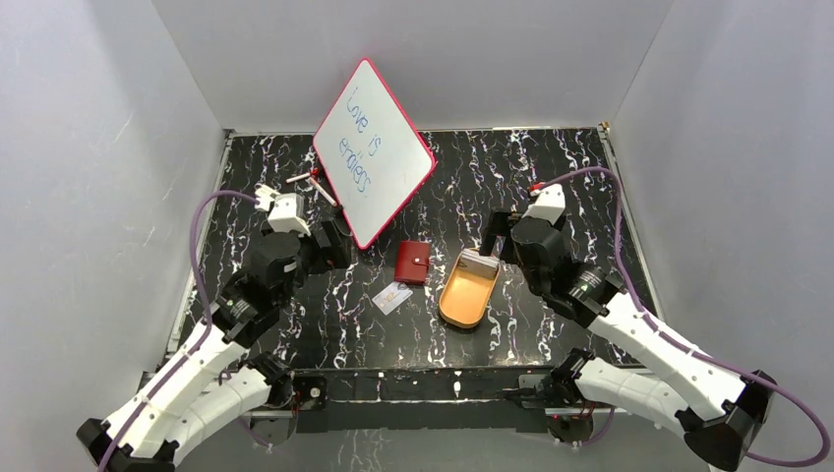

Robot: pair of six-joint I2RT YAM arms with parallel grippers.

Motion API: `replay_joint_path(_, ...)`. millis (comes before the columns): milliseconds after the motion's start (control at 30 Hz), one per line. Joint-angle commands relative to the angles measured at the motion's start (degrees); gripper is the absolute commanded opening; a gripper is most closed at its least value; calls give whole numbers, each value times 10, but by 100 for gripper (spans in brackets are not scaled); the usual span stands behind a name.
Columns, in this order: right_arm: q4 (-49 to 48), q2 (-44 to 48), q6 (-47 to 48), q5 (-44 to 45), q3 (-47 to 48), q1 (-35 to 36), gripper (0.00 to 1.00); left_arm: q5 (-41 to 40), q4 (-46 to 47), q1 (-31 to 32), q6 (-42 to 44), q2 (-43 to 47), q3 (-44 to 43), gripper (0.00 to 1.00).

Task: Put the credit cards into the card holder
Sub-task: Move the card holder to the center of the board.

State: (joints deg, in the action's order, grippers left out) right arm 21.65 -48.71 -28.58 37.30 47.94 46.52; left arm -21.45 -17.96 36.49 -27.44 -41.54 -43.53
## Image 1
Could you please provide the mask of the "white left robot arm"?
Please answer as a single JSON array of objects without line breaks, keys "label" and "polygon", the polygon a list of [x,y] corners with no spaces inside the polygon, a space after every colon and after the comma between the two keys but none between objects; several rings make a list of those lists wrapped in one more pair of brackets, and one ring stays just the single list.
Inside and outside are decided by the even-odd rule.
[{"label": "white left robot arm", "polygon": [[198,445],[242,414],[281,409],[296,397],[294,375],[269,353],[221,373],[279,320],[311,274],[348,267],[349,238],[332,219],[310,234],[265,230],[181,348],[135,396],[76,437],[104,471],[173,471]]}]

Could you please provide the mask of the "red leather card holder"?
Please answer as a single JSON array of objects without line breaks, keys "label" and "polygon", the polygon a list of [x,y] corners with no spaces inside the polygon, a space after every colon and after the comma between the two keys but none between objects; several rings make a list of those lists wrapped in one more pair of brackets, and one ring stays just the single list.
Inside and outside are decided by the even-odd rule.
[{"label": "red leather card holder", "polygon": [[431,246],[426,242],[402,241],[399,243],[393,280],[410,285],[424,285],[430,263]]}]

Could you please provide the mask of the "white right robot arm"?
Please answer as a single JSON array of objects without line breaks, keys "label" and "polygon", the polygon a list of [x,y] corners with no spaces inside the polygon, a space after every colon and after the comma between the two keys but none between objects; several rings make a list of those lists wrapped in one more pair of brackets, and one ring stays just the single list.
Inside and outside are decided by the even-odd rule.
[{"label": "white right robot arm", "polygon": [[709,465],[738,470],[767,421],[775,380],[761,370],[719,364],[642,310],[618,273],[572,256],[563,224],[561,217],[495,209],[479,252],[490,255],[504,238],[500,260],[520,268],[533,295],[557,315],[614,342],[653,375],[631,374],[574,349],[540,392],[554,392],[567,407],[591,400],[623,408],[671,431]]}]

